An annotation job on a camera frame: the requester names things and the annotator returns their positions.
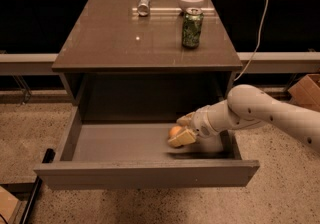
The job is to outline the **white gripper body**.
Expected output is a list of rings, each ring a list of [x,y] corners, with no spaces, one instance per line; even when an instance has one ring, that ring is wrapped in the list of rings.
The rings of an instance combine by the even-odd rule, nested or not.
[[[209,105],[199,108],[193,113],[191,118],[190,127],[201,138],[210,138],[218,134],[210,123],[209,108]]]

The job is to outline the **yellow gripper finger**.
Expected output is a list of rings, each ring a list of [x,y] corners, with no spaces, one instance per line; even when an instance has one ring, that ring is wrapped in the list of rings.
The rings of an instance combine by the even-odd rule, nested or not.
[[[172,138],[169,137],[168,144],[173,148],[193,144],[196,142],[196,135],[189,129],[182,127],[178,134]]]
[[[177,119],[176,123],[182,127],[184,126],[191,126],[193,120],[194,113],[190,112],[180,118]]]

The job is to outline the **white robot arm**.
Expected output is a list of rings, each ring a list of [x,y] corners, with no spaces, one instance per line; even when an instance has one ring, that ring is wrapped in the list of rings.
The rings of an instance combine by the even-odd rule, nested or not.
[[[251,85],[232,88],[225,100],[207,105],[177,120],[168,144],[177,148],[225,130],[252,129],[271,124],[315,152],[320,152],[320,113],[280,102]]]

